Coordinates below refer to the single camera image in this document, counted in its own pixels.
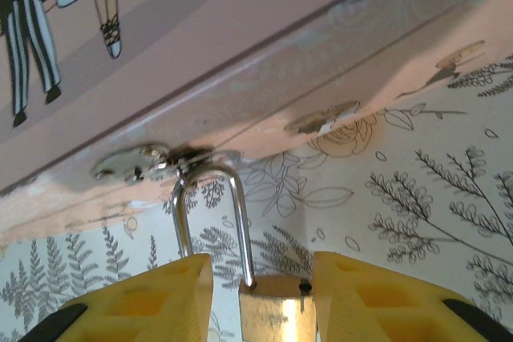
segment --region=striped trousers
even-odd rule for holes
[[[16,115],[23,112],[28,103],[29,41],[45,93],[60,83],[61,75],[54,39],[40,0],[15,0],[6,27],[13,114]]]

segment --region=padlock shackle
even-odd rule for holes
[[[221,163],[204,163],[195,166],[190,171],[179,176],[171,195],[171,212],[173,220],[175,221],[176,238],[178,239],[180,255],[184,258],[193,254],[191,232],[189,230],[185,207],[185,195],[187,189],[192,186],[194,182],[206,175],[223,177],[230,183],[244,283],[249,288],[252,288],[255,285],[255,272],[253,269],[251,242],[249,239],[246,199],[244,197],[244,188],[240,177],[231,167]]]

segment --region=cartoon leg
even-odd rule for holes
[[[19,1],[13,3],[13,11],[7,17],[6,43],[10,60],[10,81],[13,97],[13,127],[26,121],[28,103],[29,60],[26,46],[26,29],[23,9]]]
[[[42,88],[46,94],[46,104],[48,104],[61,95],[59,89],[61,75],[57,64],[54,39],[42,2],[40,0],[23,0],[23,5],[32,51],[42,80]]]
[[[95,0],[95,4],[105,46],[112,58],[118,58],[121,54],[118,0]]]

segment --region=padlock body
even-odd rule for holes
[[[251,289],[240,283],[240,323],[245,342],[315,342],[313,293],[301,296],[293,276],[258,276]]]

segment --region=botanical wallpaper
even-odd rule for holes
[[[513,328],[513,56],[240,171],[257,274],[309,276],[336,251],[455,290]],[[208,342],[240,340],[223,180],[190,191],[213,257]],[[179,258],[169,202],[112,227],[0,247],[0,342],[66,301]]]

